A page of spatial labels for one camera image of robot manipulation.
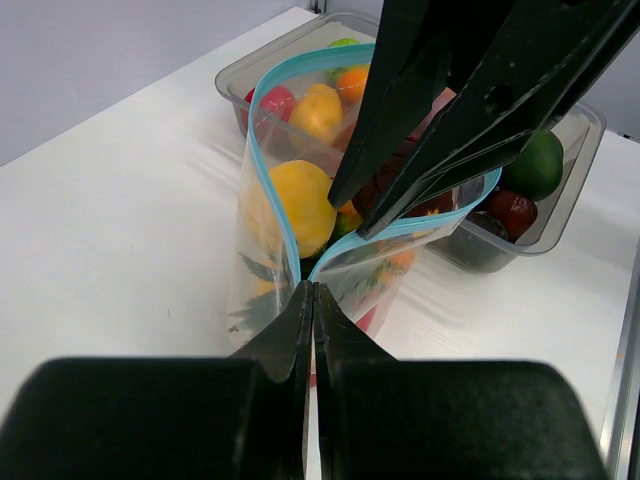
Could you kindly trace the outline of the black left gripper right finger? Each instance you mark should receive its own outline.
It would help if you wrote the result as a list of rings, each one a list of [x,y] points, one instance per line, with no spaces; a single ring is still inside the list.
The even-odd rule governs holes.
[[[579,400],[530,361],[401,361],[314,288],[326,479],[603,479]]]

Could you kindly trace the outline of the small yellow peach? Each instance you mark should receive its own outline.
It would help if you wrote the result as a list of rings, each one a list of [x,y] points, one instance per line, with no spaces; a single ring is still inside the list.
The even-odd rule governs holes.
[[[318,254],[327,244],[337,216],[327,199],[330,177],[305,160],[274,166],[269,169],[269,177],[292,229],[298,256],[306,259]],[[274,251],[284,235],[257,182],[247,194],[244,212],[256,242]]]

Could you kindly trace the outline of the small red pepper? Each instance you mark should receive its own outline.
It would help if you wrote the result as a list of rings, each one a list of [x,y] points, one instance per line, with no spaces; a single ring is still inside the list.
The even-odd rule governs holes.
[[[370,310],[367,311],[359,320],[355,322],[356,326],[367,333],[370,329],[371,323],[375,319],[377,307],[373,306]]]

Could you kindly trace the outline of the yellow green pineapple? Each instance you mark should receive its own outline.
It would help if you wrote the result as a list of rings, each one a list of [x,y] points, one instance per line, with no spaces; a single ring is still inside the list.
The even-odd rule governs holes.
[[[430,231],[365,242],[348,227],[352,218],[338,214],[330,242],[313,257],[300,260],[301,278],[326,285],[354,323],[373,306],[369,333],[383,321],[398,285],[411,269]],[[238,251],[241,265],[230,297],[228,331],[241,345],[282,312],[297,285],[283,239],[274,251],[246,239]]]

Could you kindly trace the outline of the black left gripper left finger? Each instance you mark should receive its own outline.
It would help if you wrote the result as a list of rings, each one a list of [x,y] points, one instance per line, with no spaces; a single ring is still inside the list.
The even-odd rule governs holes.
[[[313,287],[227,357],[58,358],[1,427],[5,479],[301,479]]]

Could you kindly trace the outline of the clear blue zip bag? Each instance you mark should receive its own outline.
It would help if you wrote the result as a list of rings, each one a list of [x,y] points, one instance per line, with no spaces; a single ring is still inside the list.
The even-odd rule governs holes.
[[[228,333],[242,346],[262,331],[303,280],[326,285],[344,314],[375,335],[405,275],[428,243],[448,237],[496,186],[491,171],[456,186],[417,217],[400,218],[369,240],[356,230],[352,205],[333,208],[328,193],[340,166],[341,141],[359,109],[322,80],[349,63],[367,65],[372,44],[325,48],[274,66],[258,84],[266,99],[284,88],[323,125],[298,130],[275,112],[249,112],[235,241]]]

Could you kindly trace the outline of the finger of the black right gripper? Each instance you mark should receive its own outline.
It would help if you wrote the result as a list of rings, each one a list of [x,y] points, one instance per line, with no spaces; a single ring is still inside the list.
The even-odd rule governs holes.
[[[387,1],[350,143],[328,199],[340,207],[360,192],[375,208],[413,208],[509,164],[520,142],[488,125],[513,103],[496,67],[513,1]]]
[[[639,28],[635,1],[513,1],[512,19],[503,32],[503,52],[491,49],[469,82],[473,92],[486,87],[480,74],[509,86],[513,103],[488,125],[514,137],[520,151],[532,134],[554,125],[593,85]],[[365,215],[359,234],[371,238],[410,208],[375,208]]]

